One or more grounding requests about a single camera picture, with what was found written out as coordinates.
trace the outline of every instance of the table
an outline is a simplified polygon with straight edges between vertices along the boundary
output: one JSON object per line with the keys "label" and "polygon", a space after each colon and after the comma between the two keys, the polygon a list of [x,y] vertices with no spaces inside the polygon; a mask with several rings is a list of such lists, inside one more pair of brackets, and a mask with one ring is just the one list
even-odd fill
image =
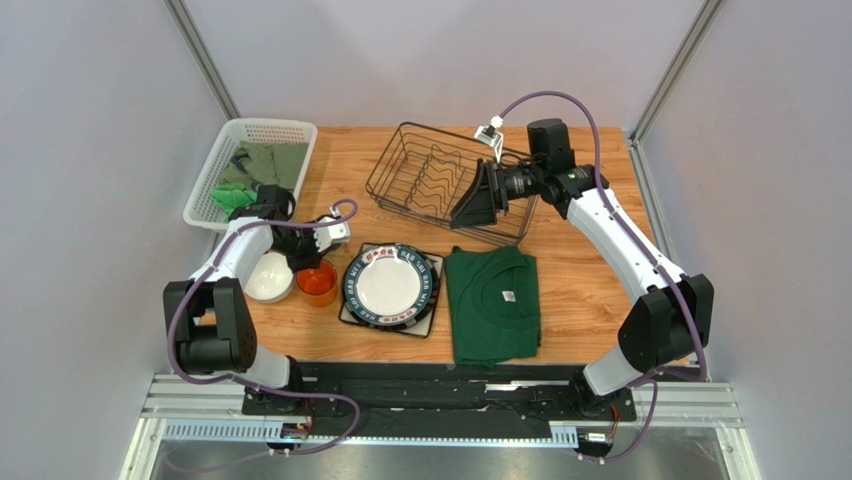
{"label": "table", "polygon": [[[445,127],[465,135],[473,127]],[[525,128],[503,128],[505,145],[528,151]],[[353,198],[358,215],[350,221],[352,240],[326,258],[343,270],[365,242],[402,242],[423,251],[448,255],[454,245],[487,251],[493,246],[463,235],[381,210],[365,190],[367,177],[395,127],[319,129],[296,220],[328,213],[339,198]],[[570,129],[577,164],[594,162],[589,129]],[[601,129],[602,173],[633,221],[651,238],[639,186],[623,132]],[[523,363],[587,363],[612,348],[631,305],[618,278],[594,246],[549,205],[540,202],[522,252],[538,260],[542,341],[534,358]],[[297,360],[452,362],[450,312],[446,282],[428,338],[345,324],[338,320],[340,296],[332,305],[307,305],[298,287],[276,304],[249,299],[258,339],[270,350]]]}

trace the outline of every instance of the wall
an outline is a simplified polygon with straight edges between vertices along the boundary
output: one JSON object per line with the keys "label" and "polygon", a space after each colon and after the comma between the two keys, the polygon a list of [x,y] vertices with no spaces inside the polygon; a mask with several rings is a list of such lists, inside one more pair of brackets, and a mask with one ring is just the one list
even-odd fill
{"label": "wall", "polygon": [[158,1],[4,3],[0,85],[0,478],[116,478],[224,117]]}
{"label": "wall", "polygon": [[[701,0],[250,0],[187,5],[243,116],[478,125],[543,89],[632,128]],[[508,123],[547,116],[538,100]]]}
{"label": "wall", "polygon": [[848,478],[849,2],[730,0],[644,143],[764,478]]}

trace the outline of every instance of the dish rack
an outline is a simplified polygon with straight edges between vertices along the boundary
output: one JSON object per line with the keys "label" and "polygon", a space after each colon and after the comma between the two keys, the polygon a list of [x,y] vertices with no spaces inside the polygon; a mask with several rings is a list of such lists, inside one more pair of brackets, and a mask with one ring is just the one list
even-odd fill
{"label": "dish rack", "polygon": [[[380,208],[449,230],[450,212],[473,181],[480,158],[493,159],[494,153],[473,138],[404,122],[367,179],[367,193]],[[492,245],[517,245],[529,230],[535,202],[536,197],[513,200],[495,225],[452,231]]]}
{"label": "dish rack", "polygon": [[207,228],[217,232],[228,229],[225,212],[216,206],[210,197],[210,190],[219,185],[222,179],[222,171],[234,155],[234,150],[240,146],[240,141],[262,143],[307,143],[308,151],[302,160],[302,169],[293,196],[299,200],[302,192],[302,184],[308,173],[308,165],[311,163],[311,153],[317,140],[317,127],[307,122],[295,120],[278,120],[271,118],[237,118],[225,123],[204,167],[198,175],[198,180],[192,188],[186,207],[183,209],[183,220],[189,225]]}

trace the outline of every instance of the green cloth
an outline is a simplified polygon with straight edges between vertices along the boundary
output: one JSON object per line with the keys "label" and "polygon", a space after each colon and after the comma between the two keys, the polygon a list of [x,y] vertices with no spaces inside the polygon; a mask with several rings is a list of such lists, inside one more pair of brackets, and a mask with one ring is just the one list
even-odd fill
{"label": "green cloth", "polygon": [[225,211],[225,218],[230,219],[231,214],[239,207],[252,205],[257,201],[257,193],[246,190],[241,183],[228,183],[219,185],[210,190],[213,203]]}
{"label": "green cloth", "polygon": [[222,171],[221,185],[239,183],[257,191],[261,185],[278,185],[293,191],[308,153],[307,143],[240,142]]}
{"label": "green cloth", "polygon": [[446,268],[457,364],[493,367],[536,355],[541,310],[535,257],[518,247],[486,253],[455,247]]}

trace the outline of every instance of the metal wire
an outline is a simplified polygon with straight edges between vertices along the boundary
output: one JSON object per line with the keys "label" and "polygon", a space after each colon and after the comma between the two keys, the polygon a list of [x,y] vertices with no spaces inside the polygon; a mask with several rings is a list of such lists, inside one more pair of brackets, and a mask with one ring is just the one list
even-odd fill
{"label": "metal wire", "polygon": [[[505,151],[507,157],[529,156]],[[492,160],[493,152],[473,138],[406,122],[373,168],[367,193],[385,210],[449,230],[450,212],[473,182],[478,159]],[[495,225],[452,231],[492,245],[517,245],[529,230],[535,202],[513,200]]]}

